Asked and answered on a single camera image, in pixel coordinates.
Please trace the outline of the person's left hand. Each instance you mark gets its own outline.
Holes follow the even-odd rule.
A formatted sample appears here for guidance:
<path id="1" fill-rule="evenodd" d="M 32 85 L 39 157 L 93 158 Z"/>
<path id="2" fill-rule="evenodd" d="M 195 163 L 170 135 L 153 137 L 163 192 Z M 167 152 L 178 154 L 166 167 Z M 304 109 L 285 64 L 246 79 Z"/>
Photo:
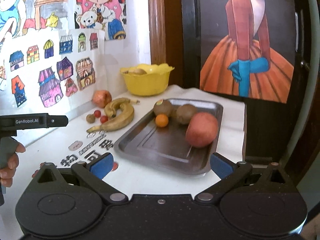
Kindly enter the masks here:
<path id="1" fill-rule="evenodd" d="M 13 177 L 16 173 L 16 169 L 19 166 L 19 157 L 17 153 L 24 153 L 25 146 L 22 145 L 20 142 L 18 143 L 16 150 L 14 151 L 13 155 L 9 158 L 7 167 L 1 169 L 1 185 L 4 187 L 11 187 L 13 183 Z"/>

